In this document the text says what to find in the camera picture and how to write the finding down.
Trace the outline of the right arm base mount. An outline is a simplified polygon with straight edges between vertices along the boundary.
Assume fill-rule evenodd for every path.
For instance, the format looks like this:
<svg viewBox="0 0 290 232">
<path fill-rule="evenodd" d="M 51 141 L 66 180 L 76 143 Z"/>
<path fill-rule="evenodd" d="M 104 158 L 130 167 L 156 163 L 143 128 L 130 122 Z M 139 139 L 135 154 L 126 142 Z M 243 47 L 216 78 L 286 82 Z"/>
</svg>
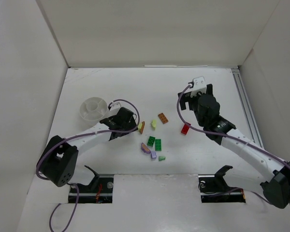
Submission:
<svg viewBox="0 0 290 232">
<path fill-rule="evenodd" d="M 241 188 L 230 187 L 224 176 L 232 166 L 225 165 L 215 174 L 198 175 L 198 189 L 202 203 L 246 203 L 244 191 Z"/>
</svg>

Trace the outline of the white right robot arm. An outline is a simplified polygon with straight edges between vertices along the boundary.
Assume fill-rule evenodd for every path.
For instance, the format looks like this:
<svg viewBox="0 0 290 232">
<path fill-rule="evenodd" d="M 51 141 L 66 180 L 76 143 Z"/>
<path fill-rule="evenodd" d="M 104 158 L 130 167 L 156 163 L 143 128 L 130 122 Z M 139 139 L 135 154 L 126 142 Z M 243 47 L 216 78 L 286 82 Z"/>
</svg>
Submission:
<svg viewBox="0 0 290 232">
<path fill-rule="evenodd" d="M 229 176 L 227 172 L 232 166 L 224 165 L 215 174 L 206 174 L 201 178 L 205 181 L 202 192 L 210 197 L 218 197 L 243 189 L 280 209 L 290 204 L 290 161 L 285 161 L 256 145 L 233 123 L 220 116 L 220 105 L 213 95 L 212 84 L 197 87 L 189 83 L 178 93 L 176 109 L 178 113 L 186 109 L 193 111 L 202 128 L 188 125 L 189 128 L 205 134 L 211 141 L 230 150 L 261 175 L 260 180 L 246 176 Z"/>
</svg>

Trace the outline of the red lego brick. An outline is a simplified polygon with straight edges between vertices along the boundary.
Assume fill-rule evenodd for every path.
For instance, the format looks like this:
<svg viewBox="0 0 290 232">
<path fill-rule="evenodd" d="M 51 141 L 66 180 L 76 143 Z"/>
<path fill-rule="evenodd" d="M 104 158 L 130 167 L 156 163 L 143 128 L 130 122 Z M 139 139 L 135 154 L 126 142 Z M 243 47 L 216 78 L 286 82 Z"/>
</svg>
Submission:
<svg viewBox="0 0 290 232">
<path fill-rule="evenodd" d="M 189 129 L 190 129 L 190 124 L 189 123 L 188 124 L 184 124 L 184 126 L 183 126 L 183 128 L 181 130 L 181 134 L 187 135 Z"/>
</svg>

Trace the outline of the lilac small lego brick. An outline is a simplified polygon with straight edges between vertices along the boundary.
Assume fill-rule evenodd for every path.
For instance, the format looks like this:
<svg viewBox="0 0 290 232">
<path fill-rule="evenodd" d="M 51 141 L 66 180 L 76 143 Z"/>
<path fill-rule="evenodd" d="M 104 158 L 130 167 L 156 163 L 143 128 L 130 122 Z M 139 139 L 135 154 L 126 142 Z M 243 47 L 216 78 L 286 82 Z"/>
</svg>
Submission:
<svg viewBox="0 0 290 232">
<path fill-rule="evenodd" d="M 156 151 L 151 151 L 151 159 L 155 160 L 157 158 Z"/>
</svg>

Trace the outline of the purple arched lego piece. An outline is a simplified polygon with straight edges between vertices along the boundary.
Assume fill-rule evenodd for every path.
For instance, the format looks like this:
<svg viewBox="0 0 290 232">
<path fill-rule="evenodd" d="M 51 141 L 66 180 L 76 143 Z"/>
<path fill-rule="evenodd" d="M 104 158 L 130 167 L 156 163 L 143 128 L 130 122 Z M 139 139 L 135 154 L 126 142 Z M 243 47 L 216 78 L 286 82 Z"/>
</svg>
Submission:
<svg viewBox="0 0 290 232">
<path fill-rule="evenodd" d="M 141 143 L 141 150 L 146 154 L 151 154 L 151 150 L 144 143 Z"/>
</svg>

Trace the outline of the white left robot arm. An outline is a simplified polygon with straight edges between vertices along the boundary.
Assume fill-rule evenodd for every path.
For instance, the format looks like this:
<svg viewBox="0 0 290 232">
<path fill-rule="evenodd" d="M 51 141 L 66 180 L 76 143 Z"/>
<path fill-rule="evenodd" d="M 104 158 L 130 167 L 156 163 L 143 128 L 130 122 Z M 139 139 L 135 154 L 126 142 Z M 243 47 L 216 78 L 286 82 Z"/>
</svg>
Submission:
<svg viewBox="0 0 290 232">
<path fill-rule="evenodd" d="M 77 168 L 78 157 L 96 145 L 125 136 L 137 130 L 134 113 L 120 107 L 116 114 L 102 119 L 88 130 L 61 138 L 56 135 L 50 139 L 36 166 L 39 178 L 49 180 L 57 187 L 70 184 L 77 173 L 80 184 L 89 186 L 98 175 L 90 168 Z"/>
</svg>

